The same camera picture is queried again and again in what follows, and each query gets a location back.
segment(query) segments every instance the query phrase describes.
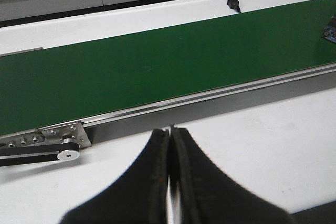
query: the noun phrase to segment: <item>screw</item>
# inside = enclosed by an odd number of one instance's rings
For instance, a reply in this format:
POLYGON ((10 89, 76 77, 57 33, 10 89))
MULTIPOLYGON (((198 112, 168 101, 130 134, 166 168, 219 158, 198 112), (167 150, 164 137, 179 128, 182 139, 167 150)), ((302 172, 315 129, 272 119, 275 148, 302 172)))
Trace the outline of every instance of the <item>screw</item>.
POLYGON ((10 143, 8 144, 9 147, 15 147, 15 142, 14 141, 10 141, 10 143))

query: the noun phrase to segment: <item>green conveyor belt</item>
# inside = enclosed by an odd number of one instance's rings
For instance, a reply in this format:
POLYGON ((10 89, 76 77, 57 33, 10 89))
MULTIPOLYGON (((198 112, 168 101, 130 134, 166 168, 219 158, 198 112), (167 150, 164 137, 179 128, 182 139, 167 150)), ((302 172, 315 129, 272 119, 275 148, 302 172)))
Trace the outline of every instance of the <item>green conveyor belt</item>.
POLYGON ((0 135, 336 62, 335 12, 313 0, 0 57, 0 135))

